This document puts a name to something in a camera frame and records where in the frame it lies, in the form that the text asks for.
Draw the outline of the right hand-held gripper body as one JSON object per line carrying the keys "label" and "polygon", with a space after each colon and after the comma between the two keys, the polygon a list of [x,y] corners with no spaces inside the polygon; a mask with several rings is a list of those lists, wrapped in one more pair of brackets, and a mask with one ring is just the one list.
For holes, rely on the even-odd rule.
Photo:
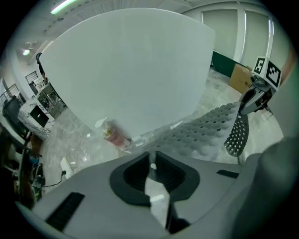
{"label": "right hand-held gripper body", "polygon": [[281,84],[281,70],[269,58],[259,56],[251,76],[257,110],[267,108],[268,101]]}

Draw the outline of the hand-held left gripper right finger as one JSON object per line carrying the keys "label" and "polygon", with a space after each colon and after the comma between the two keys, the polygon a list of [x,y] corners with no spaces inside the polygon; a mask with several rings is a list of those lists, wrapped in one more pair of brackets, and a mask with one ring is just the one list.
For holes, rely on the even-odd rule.
{"label": "hand-held left gripper right finger", "polygon": [[162,183],[171,201],[187,200],[197,189],[200,175],[194,168],[160,152],[156,152],[156,179]]}

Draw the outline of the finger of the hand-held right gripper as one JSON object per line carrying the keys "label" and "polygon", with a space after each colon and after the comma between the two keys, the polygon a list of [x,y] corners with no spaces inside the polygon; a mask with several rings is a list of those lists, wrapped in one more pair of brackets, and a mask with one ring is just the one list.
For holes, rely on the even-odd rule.
{"label": "finger of the hand-held right gripper", "polygon": [[264,109],[264,104],[265,104],[265,93],[263,93],[260,97],[257,97],[257,100],[254,101],[254,99],[251,99],[250,102],[244,104],[241,102],[241,106],[239,108],[239,114],[240,115],[248,115],[252,112],[257,112],[259,110]]}
{"label": "finger of the hand-held right gripper", "polygon": [[244,104],[250,102],[251,99],[254,99],[254,101],[257,100],[257,97],[260,97],[264,91],[262,91],[259,88],[256,87],[250,87],[242,96],[241,96],[241,102]]}

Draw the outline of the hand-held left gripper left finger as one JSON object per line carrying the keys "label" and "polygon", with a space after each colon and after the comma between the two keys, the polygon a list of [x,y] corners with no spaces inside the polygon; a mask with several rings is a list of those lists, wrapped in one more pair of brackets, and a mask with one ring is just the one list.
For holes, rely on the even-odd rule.
{"label": "hand-held left gripper left finger", "polygon": [[150,171],[149,155],[144,152],[134,156],[110,174],[110,187],[122,201],[131,205],[150,205],[150,197],[145,194],[146,178]]}

